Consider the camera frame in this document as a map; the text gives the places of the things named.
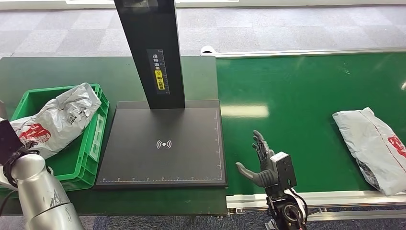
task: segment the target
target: green table surface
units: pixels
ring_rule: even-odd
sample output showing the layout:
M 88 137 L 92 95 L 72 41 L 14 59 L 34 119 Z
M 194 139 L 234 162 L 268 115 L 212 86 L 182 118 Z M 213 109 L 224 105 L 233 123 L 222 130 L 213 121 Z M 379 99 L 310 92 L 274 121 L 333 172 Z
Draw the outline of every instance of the green table surface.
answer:
M 217 99 L 214 57 L 182 58 L 185 97 Z M 106 134 L 110 132 L 117 101 L 146 100 L 131 57 L 5 57 L 0 60 L 0 100 L 11 117 L 28 89 L 100 84 L 110 101 Z M 107 144 L 104 135 L 102 152 Z M 161 190 L 82 190 L 68 192 L 80 215 L 225 214 L 225 188 L 169 188 Z M 20 214 L 17 199 L 6 214 Z
M 370 190 L 331 115 L 369 106 L 405 141 L 405 64 L 406 53 L 217 61 L 184 57 L 186 98 L 213 99 L 218 91 L 228 189 L 85 190 L 68 195 L 80 214 L 226 213 L 226 194 L 264 193 L 240 176 L 234 165 L 240 161 L 253 171 L 259 170 L 251 148 L 253 129 L 264 135 L 275 152 L 292 155 L 298 192 Z M 27 89 L 83 81 L 99 83 L 110 100 L 107 125 L 117 101 L 145 99 L 130 57 L 0 60 L 0 100 L 6 102 L 9 114 Z M 18 212 L 10 206 L 17 206 L 15 201 L 8 205 L 8 213 Z
M 253 129 L 275 152 L 292 156 L 298 192 L 372 190 L 332 118 L 335 112 L 370 107 L 406 141 L 406 53 L 218 59 L 217 76 L 222 108 L 264 106 L 269 112 L 222 114 L 228 195 L 264 193 L 234 165 L 240 161 L 258 172 Z

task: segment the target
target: yellow warning label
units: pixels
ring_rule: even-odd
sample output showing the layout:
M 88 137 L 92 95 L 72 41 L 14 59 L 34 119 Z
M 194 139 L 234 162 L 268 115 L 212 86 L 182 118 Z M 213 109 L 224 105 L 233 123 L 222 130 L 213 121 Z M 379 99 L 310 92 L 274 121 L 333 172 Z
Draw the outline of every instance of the yellow warning label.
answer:
M 159 90 L 165 90 L 165 85 L 164 81 L 162 78 L 162 71 L 161 70 L 156 70 L 155 71 L 155 77 L 157 78 L 157 85 Z

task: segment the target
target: vertical black pole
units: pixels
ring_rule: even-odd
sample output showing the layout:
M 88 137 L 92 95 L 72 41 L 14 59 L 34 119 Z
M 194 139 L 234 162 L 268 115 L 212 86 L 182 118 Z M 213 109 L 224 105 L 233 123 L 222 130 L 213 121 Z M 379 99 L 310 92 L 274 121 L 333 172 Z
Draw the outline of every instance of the vertical black pole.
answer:
M 114 0 L 151 109 L 184 108 L 174 0 Z

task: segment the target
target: gray carpet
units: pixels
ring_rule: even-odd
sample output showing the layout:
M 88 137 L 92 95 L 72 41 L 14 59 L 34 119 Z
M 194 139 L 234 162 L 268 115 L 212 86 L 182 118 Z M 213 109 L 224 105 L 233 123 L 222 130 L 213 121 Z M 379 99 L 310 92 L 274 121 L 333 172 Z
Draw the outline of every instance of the gray carpet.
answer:
M 80 217 L 86 230 L 266 230 L 264 223 L 269 217 L 263 211 L 251 211 L 245 215 L 231 215 L 218 221 L 210 216 L 174 217 Z M 309 230 L 404 230 L 406 219 L 358 219 L 313 221 Z M 23 218 L 0 218 L 1 230 L 23 230 Z
M 180 51 L 220 52 L 406 46 L 406 6 L 178 9 Z M 0 11 L 0 58 L 130 56 L 115 10 Z M 81 217 L 86 230 L 264 230 L 269 217 Z M 310 222 L 310 230 L 402 230 L 404 219 Z M 1 217 L 0 230 L 22 230 Z

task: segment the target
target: red logo on bag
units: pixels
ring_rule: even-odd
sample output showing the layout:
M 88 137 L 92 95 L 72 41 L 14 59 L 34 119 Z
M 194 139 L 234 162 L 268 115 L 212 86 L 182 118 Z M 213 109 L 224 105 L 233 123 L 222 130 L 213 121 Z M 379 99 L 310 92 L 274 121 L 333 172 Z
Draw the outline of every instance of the red logo on bag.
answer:
M 403 143 L 400 141 L 400 139 L 397 136 L 393 136 L 391 138 L 388 138 L 388 141 L 397 150 L 397 153 L 399 153 L 400 155 L 406 157 L 405 146 L 403 145 Z
M 29 141 L 35 141 L 36 143 L 44 143 L 51 138 L 51 133 L 44 129 L 41 124 L 32 124 L 27 131 L 22 132 L 20 140 L 23 144 Z

